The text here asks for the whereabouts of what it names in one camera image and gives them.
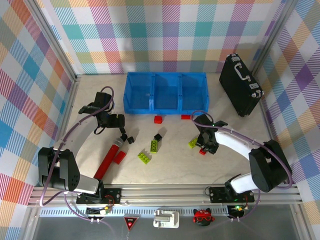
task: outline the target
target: black mount plate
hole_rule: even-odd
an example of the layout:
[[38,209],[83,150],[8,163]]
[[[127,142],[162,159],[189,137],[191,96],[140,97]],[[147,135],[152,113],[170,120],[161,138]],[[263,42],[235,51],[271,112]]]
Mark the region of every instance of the black mount plate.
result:
[[244,193],[238,194],[236,198],[230,198],[225,191],[224,187],[209,187],[209,196],[210,196],[210,203],[217,204],[217,203],[246,203],[246,197],[248,198],[248,203],[253,203],[255,201],[254,195],[250,195],[251,191],[246,191]]
[[[113,197],[114,199],[114,204],[119,204],[120,203],[120,199],[121,199],[121,188],[105,188],[104,189],[105,195],[110,195]],[[80,197],[78,197],[76,199],[76,204],[78,205],[97,205],[97,204],[106,204],[109,205],[110,204],[110,197],[106,197],[104,198],[101,202],[96,203],[93,202],[91,200],[89,200],[87,197],[80,195]]]

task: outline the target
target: black briefcase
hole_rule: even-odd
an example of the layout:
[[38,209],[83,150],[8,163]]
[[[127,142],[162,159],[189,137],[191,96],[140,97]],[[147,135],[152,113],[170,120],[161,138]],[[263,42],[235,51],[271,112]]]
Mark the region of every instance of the black briefcase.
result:
[[236,53],[226,57],[219,81],[241,117],[248,116],[264,95],[264,91]]

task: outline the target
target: red lego brick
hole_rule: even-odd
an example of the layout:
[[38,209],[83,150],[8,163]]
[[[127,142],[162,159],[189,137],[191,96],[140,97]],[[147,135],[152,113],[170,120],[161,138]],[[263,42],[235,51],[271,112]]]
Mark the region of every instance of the red lego brick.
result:
[[202,151],[202,148],[201,148],[199,153],[202,154],[202,155],[206,155],[207,152],[206,151]]
[[163,121],[162,116],[155,116],[154,117],[155,124],[162,124],[162,121]]
[[190,120],[191,116],[190,115],[181,115],[182,120]]
[[121,161],[125,158],[126,156],[126,153],[123,152],[123,151],[120,151],[113,159],[113,161],[116,163],[116,164],[120,164]]

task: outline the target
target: briefcase handle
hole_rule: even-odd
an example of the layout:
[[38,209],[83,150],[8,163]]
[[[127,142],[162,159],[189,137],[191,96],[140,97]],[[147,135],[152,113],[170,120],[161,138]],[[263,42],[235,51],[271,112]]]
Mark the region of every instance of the briefcase handle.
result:
[[242,69],[242,65],[240,62],[238,62],[235,66],[234,66],[234,70],[236,71],[236,73],[238,74],[239,78],[242,80],[242,81],[245,81],[245,80],[248,80],[248,82],[251,82],[251,79],[250,79],[250,76],[247,75],[245,77],[242,77],[241,73],[239,72],[239,70],[237,69],[237,67],[239,67],[240,69]]

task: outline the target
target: colorful checkered pattern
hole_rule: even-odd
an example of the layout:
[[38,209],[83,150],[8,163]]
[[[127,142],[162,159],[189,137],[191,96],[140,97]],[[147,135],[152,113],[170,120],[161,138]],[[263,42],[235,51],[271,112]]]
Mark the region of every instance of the colorful checkered pattern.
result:
[[23,0],[0,1],[0,239],[18,238],[72,81]]
[[38,0],[79,74],[249,66],[281,0]]
[[258,79],[273,135],[320,239],[320,1],[300,0]]

